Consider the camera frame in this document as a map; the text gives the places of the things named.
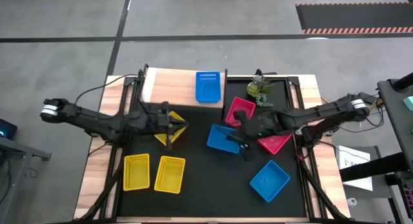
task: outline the wooden board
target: wooden board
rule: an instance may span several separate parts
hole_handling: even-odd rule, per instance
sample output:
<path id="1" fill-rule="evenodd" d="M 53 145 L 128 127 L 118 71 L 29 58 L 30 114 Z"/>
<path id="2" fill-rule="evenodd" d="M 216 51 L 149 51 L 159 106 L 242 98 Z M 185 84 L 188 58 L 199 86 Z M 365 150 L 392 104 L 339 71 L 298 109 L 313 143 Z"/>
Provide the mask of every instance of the wooden board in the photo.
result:
<path id="1" fill-rule="evenodd" d="M 195 70 L 178 70 L 165 68 L 148 68 L 142 89 L 144 102 L 194 107 L 222 108 L 225 74 L 221 73 L 221 100 L 216 104 L 200 104 L 195 100 Z"/>
<path id="2" fill-rule="evenodd" d="M 186 70 L 174 71 L 174 77 L 179 77 L 180 73 L 184 73 Z M 161 69 L 157 70 L 157 82 L 155 85 L 162 86 L 162 81 L 170 79 L 171 70 Z M 321 97 L 318 90 L 318 85 L 315 75 L 290 75 L 297 76 L 299 78 L 301 95 L 303 96 L 305 108 L 321 105 Z M 109 76 L 108 81 L 111 81 L 118 76 Z M 267 77 L 286 77 L 285 75 L 267 76 Z M 106 114 L 115 114 L 119 108 L 120 97 L 122 93 L 123 80 L 115 82 L 112 86 L 106 87 L 101 103 L 101 112 Z M 296 93 L 292 93 L 294 106 L 298 107 Z M 154 94 L 150 96 L 151 102 L 162 102 L 160 98 L 157 98 Z M 331 142 L 329 137 L 324 137 L 323 141 Z M 100 146 L 102 142 L 99 140 L 93 140 L 91 150 Z M 334 149 L 331 146 L 325 144 L 319 144 L 314 148 L 314 154 L 316 157 L 317 169 L 321 181 L 323 190 L 327 193 L 329 198 L 335 204 L 335 206 L 347 217 L 350 217 L 350 212 L 347 206 L 347 200 L 344 193 L 343 184 L 341 182 L 339 169 L 334 154 Z M 103 189 L 105 182 L 106 171 L 108 168 L 108 159 L 110 155 L 110 149 L 102 149 L 99 158 L 97 156 L 91 156 L 85 168 L 85 175 L 81 186 L 81 192 L 79 193 L 79 200 L 77 202 L 75 218 L 79 218 L 84 214 L 88 208 L 98 197 L 99 193 Z M 316 216 L 319 217 L 319 208 L 317 203 L 317 196 L 314 189 L 310 186 L 310 193 L 312 197 L 312 203 Z M 307 218 L 257 218 L 255 220 L 249 220 L 248 218 L 143 218 L 143 217 L 121 217 L 118 218 L 118 222 L 195 222 L 195 221 L 218 221 L 218 222 L 269 222 L 269 221 L 306 221 Z"/>

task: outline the plastic basket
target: plastic basket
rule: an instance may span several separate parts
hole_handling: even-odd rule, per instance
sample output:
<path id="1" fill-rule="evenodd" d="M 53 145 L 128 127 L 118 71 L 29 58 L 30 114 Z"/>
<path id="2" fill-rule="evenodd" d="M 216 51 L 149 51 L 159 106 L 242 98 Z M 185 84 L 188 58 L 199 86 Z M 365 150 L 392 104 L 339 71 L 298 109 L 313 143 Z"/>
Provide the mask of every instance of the plastic basket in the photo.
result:
<path id="1" fill-rule="evenodd" d="M 270 160 L 252 178 L 250 185 L 266 202 L 271 202 L 289 180 L 290 176 L 274 161 Z"/>
<path id="2" fill-rule="evenodd" d="M 199 103 L 217 103 L 221 100 L 219 72 L 196 72 L 195 99 Z"/>
<path id="3" fill-rule="evenodd" d="M 277 154 L 279 149 L 281 149 L 284 144 L 290 139 L 292 134 L 287 136 L 270 136 L 270 137 L 263 137 L 258 140 L 258 143 L 269 153 Z"/>
<path id="4" fill-rule="evenodd" d="M 228 111 L 227 118 L 225 118 L 225 123 L 232 127 L 239 127 L 241 123 L 235 119 L 234 112 L 237 110 L 244 110 L 247 113 L 247 117 L 250 119 L 255 108 L 255 103 L 235 97 L 232 101 L 230 110 Z"/>
<path id="5" fill-rule="evenodd" d="M 155 191 L 180 193 L 184 168 L 185 159 L 162 156 L 157 169 Z"/>
<path id="6" fill-rule="evenodd" d="M 181 116 L 179 116 L 177 113 L 174 111 L 169 112 L 169 116 L 172 116 L 178 120 L 185 121 Z M 170 142 L 173 143 L 186 129 L 187 127 L 180 128 L 178 131 L 175 132 L 175 134 L 171 137 Z M 166 146 L 166 134 L 155 134 L 155 137 L 160 140 L 165 146 Z"/>
<path id="7" fill-rule="evenodd" d="M 228 134 L 233 130 L 233 128 L 223 127 L 221 125 L 212 125 L 206 145 L 218 150 L 237 154 L 239 152 L 238 143 L 227 140 Z"/>
<path id="8" fill-rule="evenodd" d="M 149 154 L 126 156 L 123 167 L 123 190 L 149 188 Z"/>

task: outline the white paper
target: white paper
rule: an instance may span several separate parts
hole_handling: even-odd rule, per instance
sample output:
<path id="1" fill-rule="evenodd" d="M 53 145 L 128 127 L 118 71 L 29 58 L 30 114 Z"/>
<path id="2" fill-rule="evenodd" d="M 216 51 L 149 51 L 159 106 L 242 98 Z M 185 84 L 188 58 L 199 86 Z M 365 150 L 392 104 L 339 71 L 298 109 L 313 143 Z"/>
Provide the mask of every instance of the white paper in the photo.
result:
<path id="1" fill-rule="evenodd" d="M 338 166 L 340 169 L 351 167 L 357 164 L 361 163 L 366 163 L 370 161 L 370 154 L 366 152 L 361 152 L 359 150 L 354 150 L 348 147 L 343 147 L 343 146 L 337 146 L 338 150 L 337 151 L 337 160 L 338 160 Z M 373 184 L 372 184 L 372 178 L 363 178 L 363 179 L 356 179 L 354 181 L 347 181 L 343 182 L 344 185 L 349 185 L 357 188 L 362 188 L 365 190 L 373 191 Z"/>

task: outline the wooden table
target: wooden table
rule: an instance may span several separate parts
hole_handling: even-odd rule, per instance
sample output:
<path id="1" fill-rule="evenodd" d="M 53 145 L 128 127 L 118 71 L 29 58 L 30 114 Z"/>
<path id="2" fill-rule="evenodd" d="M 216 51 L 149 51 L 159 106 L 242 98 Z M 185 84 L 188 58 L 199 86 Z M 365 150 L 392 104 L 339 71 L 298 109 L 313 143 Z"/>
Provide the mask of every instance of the wooden table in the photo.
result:
<path id="1" fill-rule="evenodd" d="M 143 85 L 142 100 L 146 102 L 160 103 L 162 101 L 169 101 L 173 104 L 192 105 L 199 106 L 200 104 L 194 102 L 194 71 L 188 70 L 171 70 L 163 68 L 148 68 L 145 84 Z M 300 82 L 301 95 L 305 108 L 321 105 L 321 97 L 318 90 L 318 85 L 315 75 L 288 75 L 297 76 Z M 178 83 L 172 78 L 179 77 L 192 77 L 191 79 L 182 80 Z M 267 77 L 286 77 L 282 76 L 267 76 Z M 108 76 L 107 82 L 113 81 L 118 76 Z M 103 92 L 103 98 L 101 102 L 100 112 L 108 115 L 116 114 L 119 109 L 120 97 L 123 89 L 124 79 L 120 79 L 115 83 L 107 86 Z M 296 96 L 295 87 L 292 86 L 292 97 L 294 106 L 298 108 L 298 100 Z M 171 96 L 171 94 L 177 94 L 177 91 L 190 90 L 191 93 L 179 98 Z M 222 107 L 222 102 L 210 105 L 215 107 Z M 331 142 L 330 137 L 323 137 L 323 141 Z M 100 147 L 103 144 L 101 139 L 95 138 L 90 145 L 90 151 Z M 93 204 L 98 195 L 103 190 L 105 184 L 105 176 L 108 168 L 108 162 L 110 157 L 110 146 L 103 147 L 93 155 L 91 155 L 85 167 L 85 173 L 83 175 L 83 182 L 81 185 L 74 218 L 80 218 Z M 318 144 L 314 148 L 314 155 L 316 158 L 317 169 L 319 178 L 323 190 L 327 196 L 331 199 L 333 204 L 343 213 L 345 216 L 350 217 L 350 212 L 347 206 L 347 200 L 344 193 L 343 184 L 341 182 L 340 173 L 336 161 L 334 149 L 331 146 L 325 144 Z M 117 153 L 118 164 L 120 156 L 120 149 Z M 314 189 L 310 185 L 310 193 L 312 197 L 313 208 L 316 217 L 320 217 L 320 211 L 318 206 L 318 200 Z M 106 216 L 111 215 L 113 207 L 114 189 L 112 189 L 109 199 L 108 207 L 106 210 Z M 142 217 L 122 217 L 117 219 L 118 222 L 281 222 L 281 221 L 308 221 L 308 218 L 142 218 Z"/>

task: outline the mat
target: mat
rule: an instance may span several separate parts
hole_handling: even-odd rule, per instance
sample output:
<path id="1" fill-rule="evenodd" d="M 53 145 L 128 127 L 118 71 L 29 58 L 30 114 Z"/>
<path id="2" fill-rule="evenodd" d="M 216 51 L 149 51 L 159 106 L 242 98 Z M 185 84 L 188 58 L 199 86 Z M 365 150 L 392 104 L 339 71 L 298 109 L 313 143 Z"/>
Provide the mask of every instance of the mat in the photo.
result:
<path id="1" fill-rule="evenodd" d="M 225 105 L 228 109 L 234 97 L 246 98 L 249 82 L 250 80 L 244 79 L 227 84 Z M 277 82 L 274 91 L 268 100 L 278 108 L 288 107 L 286 82 Z M 161 150 L 165 146 L 148 136 L 135 137 L 129 154 L 150 154 L 151 185 L 161 156 L 185 158 L 181 192 L 156 192 L 153 186 L 144 190 L 121 191 L 118 216 L 306 217 L 303 187 L 292 139 L 275 156 L 258 144 L 253 145 L 256 157 L 246 162 L 239 154 L 207 147 L 211 125 L 224 123 L 221 122 L 221 109 L 171 106 L 171 110 L 190 123 L 174 142 L 173 151 Z M 249 183 L 271 159 L 291 179 L 272 202 L 267 203 Z"/>
<path id="2" fill-rule="evenodd" d="M 305 34 L 413 32 L 412 3 L 296 4 Z"/>

